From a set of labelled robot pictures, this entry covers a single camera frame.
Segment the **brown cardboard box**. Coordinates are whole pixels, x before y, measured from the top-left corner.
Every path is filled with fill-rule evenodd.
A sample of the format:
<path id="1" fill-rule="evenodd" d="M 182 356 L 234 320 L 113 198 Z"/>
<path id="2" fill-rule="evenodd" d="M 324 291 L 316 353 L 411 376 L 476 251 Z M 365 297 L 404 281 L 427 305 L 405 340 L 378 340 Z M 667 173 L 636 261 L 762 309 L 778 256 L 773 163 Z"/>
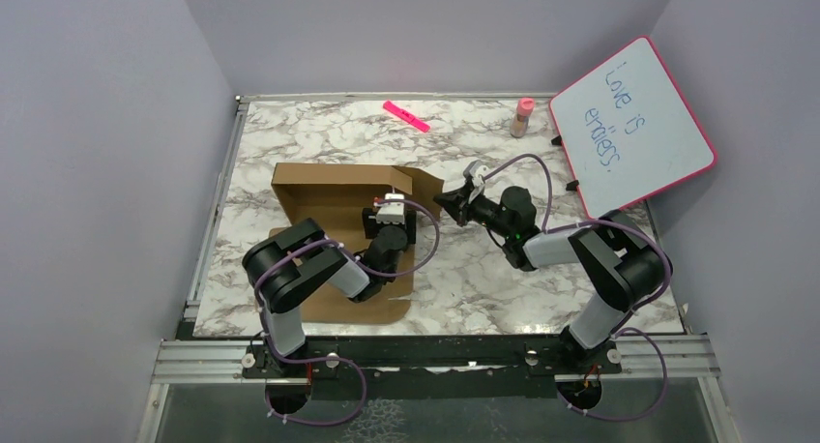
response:
<path id="1" fill-rule="evenodd" d="M 420 168 L 402 165 L 321 164 L 279 162 L 272 189 L 290 222 L 314 219 L 334 240 L 351 251 L 367 247 L 362 210 L 388 192 L 423 205 L 438 219 L 441 208 L 433 196 L 443 190 L 444 180 Z M 321 286 L 302 304 L 306 322 L 352 325 L 386 325 L 410 310 L 406 299 L 414 292 L 419 271 L 387 284 L 362 303 L 345 298 L 335 286 Z"/>

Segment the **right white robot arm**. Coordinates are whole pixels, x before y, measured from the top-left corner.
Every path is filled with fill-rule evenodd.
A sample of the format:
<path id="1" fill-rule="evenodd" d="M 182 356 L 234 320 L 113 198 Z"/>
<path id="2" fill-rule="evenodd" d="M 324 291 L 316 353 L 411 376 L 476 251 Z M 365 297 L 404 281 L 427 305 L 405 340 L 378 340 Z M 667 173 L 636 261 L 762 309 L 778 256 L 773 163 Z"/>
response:
<path id="1" fill-rule="evenodd" d="M 672 266 L 623 212 L 564 229 L 541 230 L 528 190 L 506 188 L 493 201 L 466 184 L 441 192 L 434 201 L 459 226 L 475 222 L 499 235 L 506 259 L 515 269 L 532 272 L 559 264 L 581 265 L 594 293 L 579 315 L 559 335 L 557 356 L 572 372 L 592 365 L 616 329 L 671 279 Z"/>

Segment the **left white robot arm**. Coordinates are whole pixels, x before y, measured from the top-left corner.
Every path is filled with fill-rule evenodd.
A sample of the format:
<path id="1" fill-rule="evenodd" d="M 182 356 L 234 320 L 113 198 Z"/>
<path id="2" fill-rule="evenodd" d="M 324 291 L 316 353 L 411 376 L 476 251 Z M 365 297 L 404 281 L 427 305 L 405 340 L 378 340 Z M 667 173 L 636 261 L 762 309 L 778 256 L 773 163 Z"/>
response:
<path id="1" fill-rule="evenodd" d="M 267 362 L 288 376 L 303 366 L 307 343 L 301 304 L 330 283 L 343 297 L 361 303 L 379 294 L 399 274 L 401 258 L 416 243 L 415 211 L 402 204 L 362 211 L 368 246 L 347 253 L 319 222 L 307 218 L 256 244 L 242 259 L 242 267 L 261 309 L 263 333 L 269 346 Z"/>

